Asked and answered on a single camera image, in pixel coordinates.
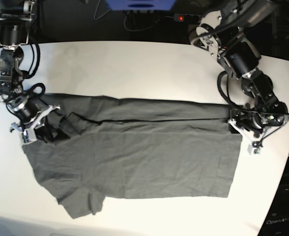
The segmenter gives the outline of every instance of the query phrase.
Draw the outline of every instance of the gray t-shirt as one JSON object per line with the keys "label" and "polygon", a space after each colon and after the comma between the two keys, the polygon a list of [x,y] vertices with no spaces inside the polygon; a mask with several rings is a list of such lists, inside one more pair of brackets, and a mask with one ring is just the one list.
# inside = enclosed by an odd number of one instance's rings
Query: gray t-shirt
{"label": "gray t-shirt", "polygon": [[48,116],[54,139],[23,150],[72,218],[101,211],[106,196],[228,196],[241,144],[228,130],[228,106],[65,94],[42,101],[62,108]]}

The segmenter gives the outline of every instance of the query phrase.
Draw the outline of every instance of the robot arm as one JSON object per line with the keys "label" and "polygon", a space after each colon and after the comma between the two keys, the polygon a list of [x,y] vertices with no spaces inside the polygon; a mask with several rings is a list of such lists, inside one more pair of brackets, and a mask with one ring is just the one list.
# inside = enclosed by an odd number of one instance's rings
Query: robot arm
{"label": "robot arm", "polygon": [[[13,7],[0,8],[0,102],[20,120],[19,124],[12,124],[11,131],[19,132],[23,145],[36,141],[36,132],[44,128],[44,118],[59,109],[58,106],[40,109],[34,103],[34,98],[45,93],[44,84],[36,84],[28,91],[23,88],[23,81],[35,75],[40,62],[40,47],[32,39],[37,51],[36,66],[32,73],[19,69],[24,58],[20,46],[28,44],[35,4],[35,0],[25,0]],[[36,88],[41,88],[40,94],[33,92]]]}
{"label": "robot arm", "polygon": [[[289,121],[285,103],[280,102],[273,92],[273,85],[268,76],[258,69],[260,55],[245,38],[243,27],[252,27],[268,16],[278,5],[273,0],[217,0],[220,4],[204,14],[196,28],[198,37],[210,55],[223,68],[218,77],[218,89],[221,96],[232,107],[229,124],[251,141],[251,152],[258,153],[262,141],[271,135],[272,127],[276,130]],[[37,130],[43,127],[44,118],[59,107],[47,106],[39,109],[33,102],[34,96],[45,92],[43,84],[34,85],[24,91],[22,82],[36,73],[39,66],[40,48],[37,49],[37,64],[29,74],[21,71],[23,51],[19,47],[28,44],[29,28],[33,18],[36,0],[1,0],[0,1],[0,102],[5,103],[9,112],[19,118],[19,124],[12,128],[20,132],[22,144],[36,141]],[[241,80],[241,89],[255,104],[250,107],[239,106],[226,95],[221,82],[223,77]],[[41,94],[34,94],[37,87]],[[248,131],[254,133],[253,140]]]}
{"label": "robot arm", "polygon": [[[196,28],[198,37],[192,42],[200,40],[224,68],[218,77],[218,90],[232,107],[229,124],[250,141],[250,153],[259,153],[262,141],[289,121],[287,106],[274,94],[271,79],[258,69],[260,54],[243,32],[243,27],[256,25],[277,6],[270,0],[228,1],[223,10],[205,14]],[[241,90],[254,100],[254,107],[231,101],[221,88],[225,75],[241,80]],[[270,133],[272,127],[278,128]]]}

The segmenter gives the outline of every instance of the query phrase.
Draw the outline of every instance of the cable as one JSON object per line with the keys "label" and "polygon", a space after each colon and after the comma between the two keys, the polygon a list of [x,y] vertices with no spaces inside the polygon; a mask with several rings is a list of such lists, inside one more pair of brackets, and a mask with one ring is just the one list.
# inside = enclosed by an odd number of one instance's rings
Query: cable
{"label": "cable", "polygon": [[34,52],[34,48],[32,47],[32,44],[30,44],[30,47],[31,47],[31,49],[32,49],[32,64],[31,64],[31,67],[30,67],[30,69],[29,69],[29,71],[28,71],[28,74],[31,73],[32,66],[34,65],[34,61],[35,61],[35,52]]}
{"label": "cable", "polygon": [[275,132],[277,132],[279,129],[281,129],[283,126],[280,126],[279,128],[277,128],[276,130],[272,131],[270,134],[268,134],[266,137],[263,137],[259,143],[262,144],[262,141],[265,140],[266,138],[268,138],[270,135],[274,134]]}
{"label": "cable", "polygon": [[40,18],[41,18],[41,11],[40,11],[40,4],[37,4],[37,27],[36,27],[36,33],[40,34],[41,27],[40,27]]}
{"label": "cable", "polygon": [[[41,88],[41,92],[40,93],[35,93],[34,90],[36,88]],[[42,95],[44,95],[46,92],[46,87],[43,83],[38,83],[33,85],[29,90],[26,91],[26,94],[30,97],[30,99],[33,98],[38,98],[41,97]]]}
{"label": "cable", "polygon": [[151,26],[148,26],[148,27],[146,27],[146,28],[142,28],[142,29],[129,29],[128,27],[127,27],[127,25],[126,25],[126,20],[127,20],[127,16],[125,17],[125,19],[124,19],[124,27],[125,27],[125,29],[127,30],[127,31],[129,31],[129,32],[141,32],[141,31],[145,31],[145,30],[149,30],[149,29],[151,29],[151,28],[153,28],[157,23],[155,23],[155,24],[153,24],[153,25],[151,25]]}
{"label": "cable", "polygon": [[30,33],[31,33],[31,34],[32,34],[32,33],[35,34],[35,30],[37,29],[37,20],[38,20],[38,18],[36,18],[36,19],[34,20],[34,22],[32,23],[32,26],[31,26],[31,28],[30,28]]}
{"label": "cable", "polygon": [[133,22],[132,22],[132,20],[129,19],[128,13],[126,13],[126,11],[123,11],[123,13],[125,14],[126,18],[127,18],[128,21],[130,22],[131,27],[133,28]]}
{"label": "cable", "polygon": [[193,5],[195,3],[198,7],[202,8],[201,4],[197,0],[193,0],[190,4]]}
{"label": "cable", "polygon": [[228,85],[229,85],[229,76],[227,75],[227,77],[226,77],[226,94],[227,94],[227,97],[229,98],[229,100],[231,100],[231,98],[229,97]]}
{"label": "cable", "polygon": [[29,37],[30,37],[31,42],[33,44],[35,44],[36,51],[37,51],[37,61],[36,61],[36,65],[35,65],[34,70],[25,79],[30,79],[30,78],[34,77],[34,75],[36,74],[36,72],[37,72],[37,70],[39,68],[39,64],[40,64],[40,47],[39,47],[39,44],[37,43],[37,41],[32,36],[29,36]]}
{"label": "cable", "polygon": [[[247,3],[248,1],[249,1],[249,0],[244,0],[244,1],[237,7],[237,12],[238,12],[238,10],[239,10],[244,4]],[[232,14],[233,14],[233,12],[231,12],[231,13],[225,18],[224,21],[226,21]],[[231,28],[231,27],[237,22],[237,20],[238,20],[238,19],[236,18],[235,20],[233,20],[232,22],[226,24],[225,26],[217,27],[217,28],[215,28],[213,31],[208,32],[208,33],[203,33],[203,34],[197,36],[197,37],[194,38],[194,39],[197,40],[197,39],[203,38],[203,37],[205,37],[205,36],[212,36],[212,35],[214,35],[214,34],[221,33],[221,32],[223,32],[223,31]]]}
{"label": "cable", "polygon": [[20,125],[21,125],[21,128],[22,128],[22,131],[24,132],[25,125],[23,124],[22,120],[16,114],[14,114],[13,112],[10,111],[9,107],[7,106],[7,104],[5,106],[6,106],[6,109],[8,110],[8,112],[10,112],[12,115],[17,117],[17,119],[20,121]]}
{"label": "cable", "polygon": [[193,38],[192,41],[189,40],[189,36],[190,36],[191,33],[194,32],[194,31],[195,31],[195,28],[191,29],[191,30],[188,32],[188,34],[187,34],[188,44],[193,45],[193,46],[195,46],[195,47],[197,47],[197,48],[201,48],[202,50],[208,51],[208,49],[206,49],[206,48],[204,48],[204,47],[202,47],[202,46],[200,46],[200,45],[195,45],[195,43],[196,43],[197,41],[200,41],[200,39],[195,39],[195,38]]}
{"label": "cable", "polygon": [[239,105],[237,105],[236,103],[232,102],[226,95],[225,93],[223,92],[222,90],[222,87],[221,87],[221,83],[222,83],[222,78],[224,75],[226,75],[227,72],[226,71],[223,71],[219,74],[218,76],[218,81],[217,81],[217,86],[218,86],[218,90],[219,90],[219,93],[220,95],[222,96],[222,98],[230,105],[232,106],[233,108],[241,111],[241,112],[244,112],[244,113],[257,113],[257,114],[262,114],[262,115],[280,115],[280,116],[289,116],[288,113],[270,113],[270,112],[259,112],[259,111],[255,111],[255,110],[248,110],[248,109],[244,109],[242,107],[240,107]]}
{"label": "cable", "polygon": [[94,20],[99,20],[100,18],[104,17],[105,15],[107,15],[111,9],[108,9],[107,11],[105,11],[103,14],[101,14],[100,16],[96,17],[97,15],[97,12],[98,12],[98,8],[99,8],[99,5],[101,3],[102,0],[98,0],[98,3],[97,3],[97,6],[96,6],[96,10],[95,10],[95,13],[94,13]]}

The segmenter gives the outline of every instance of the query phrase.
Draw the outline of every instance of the black cable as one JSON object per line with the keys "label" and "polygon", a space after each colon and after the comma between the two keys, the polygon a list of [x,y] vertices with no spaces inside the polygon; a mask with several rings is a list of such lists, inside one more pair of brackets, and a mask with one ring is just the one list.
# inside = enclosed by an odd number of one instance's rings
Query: black cable
{"label": "black cable", "polygon": [[229,100],[231,100],[231,98],[229,97],[228,85],[229,85],[229,76],[227,75],[227,77],[226,77],[226,94],[227,94],[227,97],[229,98]]}
{"label": "black cable", "polygon": [[31,29],[30,29],[30,34],[34,33],[37,29],[37,18],[34,20],[34,22],[32,23]]}
{"label": "black cable", "polygon": [[224,57],[225,54],[226,54],[227,52],[229,52],[230,49],[233,48],[233,46],[235,46],[238,42],[240,42],[240,41],[243,40],[243,38],[246,36],[246,34],[249,34],[251,31],[256,30],[258,27],[262,26],[262,25],[264,24],[264,21],[263,21],[263,22],[260,22],[258,25],[255,25],[254,27],[250,28],[248,31],[244,32],[244,34],[241,35],[240,37],[239,37],[239,34],[236,35],[233,39],[230,40],[230,42],[232,42],[232,44],[230,44],[230,45],[228,46],[228,48],[226,48],[226,49],[220,54],[220,56],[221,56],[221,57]]}
{"label": "black cable", "polygon": [[30,36],[30,40],[33,44],[35,44],[36,52],[37,52],[37,60],[36,60],[36,65],[35,65],[34,70],[32,71],[32,73],[30,75],[28,75],[26,77],[26,79],[30,79],[30,78],[34,77],[34,75],[36,74],[36,72],[39,68],[39,64],[40,64],[40,47],[39,47],[39,44],[32,36]]}
{"label": "black cable", "polygon": [[198,7],[202,8],[202,6],[201,6],[201,4],[199,3],[199,1],[194,0],[193,2],[196,3],[196,5],[197,5]]}
{"label": "black cable", "polygon": [[21,128],[22,128],[22,131],[24,131],[24,130],[25,130],[25,125],[23,124],[22,120],[21,120],[16,114],[14,114],[13,112],[10,111],[9,107],[7,106],[7,104],[6,104],[6,109],[7,109],[8,112],[10,112],[12,115],[14,115],[15,117],[18,118],[18,120],[20,121],[20,125],[21,125]]}
{"label": "black cable", "polygon": [[102,1],[102,0],[98,0],[97,6],[96,6],[96,10],[95,10],[95,13],[94,13],[94,20],[99,20],[100,18],[104,17],[104,16],[107,15],[109,12],[111,12],[111,9],[108,9],[107,11],[105,11],[104,13],[102,13],[100,16],[98,16],[98,17],[96,16],[101,1]]}
{"label": "black cable", "polygon": [[159,21],[157,21],[157,22],[153,23],[152,25],[147,26],[147,27],[144,27],[144,28],[141,28],[141,29],[134,29],[134,28],[129,29],[129,28],[127,27],[127,21],[126,21],[126,20],[128,19],[128,15],[129,15],[129,14],[130,14],[130,11],[128,12],[127,16],[126,16],[125,19],[124,19],[124,28],[125,28],[125,30],[127,30],[127,31],[129,31],[129,32],[142,32],[142,31],[146,31],[146,30],[152,29],[153,27],[155,27],[155,26],[159,23]]}
{"label": "black cable", "polygon": [[32,44],[30,44],[30,47],[32,49],[32,64],[31,64],[31,67],[30,67],[30,69],[28,71],[29,74],[31,73],[32,66],[34,65],[34,61],[35,61],[35,52],[34,52],[34,48],[32,47]]}
{"label": "black cable", "polygon": [[217,81],[217,86],[218,86],[218,90],[219,90],[219,93],[220,95],[222,96],[222,98],[230,105],[232,106],[233,108],[241,111],[241,112],[244,112],[244,113],[257,113],[257,114],[262,114],[262,115],[280,115],[280,116],[289,116],[289,114],[287,113],[270,113],[270,112],[259,112],[259,111],[255,111],[255,110],[248,110],[248,109],[244,109],[242,107],[240,107],[239,105],[237,105],[236,103],[232,102],[226,95],[225,93],[223,92],[222,90],[222,87],[221,87],[221,83],[222,83],[222,78],[224,75],[226,75],[227,72],[226,71],[223,71],[219,74],[218,76],[218,81]]}
{"label": "black cable", "polygon": [[188,41],[188,44],[190,44],[189,37],[190,37],[191,33],[194,32],[194,31],[195,31],[195,28],[192,28],[192,29],[188,32],[188,34],[187,34],[187,41]]}
{"label": "black cable", "polygon": [[276,130],[272,131],[270,134],[268,134],[267,136],[263,137],[259,143],[262,144],[262,141],[265,140],[266,138],[268,138],[270,135],[272,135],[273,133],[277,132],[279,129],[281,129],[283,126],[280,126],[279,128],[277,128]]}
{"label": "black cable", "polygon": [[133,22],[132,22],[132,20],[130,19],[130,17],[129,17],[129,15],[128,15],[128,13],[126,13],[126,11],[123,11],[123,12],[124,12],[124,14],[125,14],[126,18],[128,19],[128,21],[130,22],[130,24],[131,24],[131,27],[132,27],[132,28],[134,28],[134,27],[133,27]]}
{"label": "black cable", "polygon": [[39,34],[41,32],[40,28],[40,17],[41,17],[41,11],[40,11],[40,4],[37,4],[37,27],[36,27],[36,33]]}
{"label": "black cable", "polygon": [[[237,12],[238,12],[238,10],[239,10],[244,4],[247,3],[248,1],[249,1],[249,0],[244,0],[244,1],[237,7]],[[225,20],[222,21],[221,24],[224,23],[232,14],[233,14],[233,12],[231,12],[228,16],[226,16]],[[203,33],[203,34],[197,36],[197,37],[194,38],[194,39],[200,39],[200,38],[205,37],[205,36],[212,36],[212,35],[214,35],[214,34],[221,33],[221,32],[223,32],[223,31],[225,31],[225,30],[233,27],[234,24],[235,24],[237,21],[238,21],[238,18],[236,18],[236,19],[233,20],[232,22],[226,24],[225,26],[222,26],[222,27],[218,26],[217,28],[215,28],[215,29],[212,30],[211,32]]]}
{"label": "black cable", "polygon": [[[44,100],[42,100],[40,97],[38,98],[39,101],[41,101],[44,105],[49,106],[49,104],[47,102],[45,102]],[[55,109],[52,112],[56,113],[59,116],[63,116],[61,113],[59,113],[58,111],[60,111],[59,109]]]}
{"label": "black cable", "polygon": [[[35,93],[34,90],[36,88],[41,88],[41,92],[40,93]],[[33,85],[29,90],[26,91],[26,94],[30,97],[30,99],[34,99],[34,98],[38,98],[41,97],[42,95],[44,95],[46,92],[46,87],[43,83],[38,83]]]}

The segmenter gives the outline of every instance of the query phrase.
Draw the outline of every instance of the white table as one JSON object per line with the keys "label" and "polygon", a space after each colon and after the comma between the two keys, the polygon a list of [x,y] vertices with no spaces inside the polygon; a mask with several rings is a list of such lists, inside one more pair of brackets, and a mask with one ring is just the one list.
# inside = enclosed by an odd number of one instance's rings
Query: white table
{"label": "white table", "polygon": [[[32,59],[30,47],[23,49],[25,59],[21,68],[28,69]],[[49,93],[225,103],[216,85],[223,69],[207,52],[189,45],[68,42],[42,44],[41,52],[39,70],[26,81],[26,88],[43,82]],[[259,68],[270,76],[275,94],[289,109],[289,61],[262,57]],[[239,104],[248,99],[237,82],[232,84],[230,93]],[[0,222],[5,222],[13,235],[26,235],[29,231],[28,235],[33,236],[56,232],[78,236],[85,235],[84,232],[98,236],[256,236],[289,154],[288,123],[265,140],[259,156],[249,156],[248,144],[243,141],[227,199],[106,198],[103,210],[96,216],[72,220],[35,181],[17,134],[8,132],[13,121],[16,118],[0,104],[0,216],[16,220]]]}

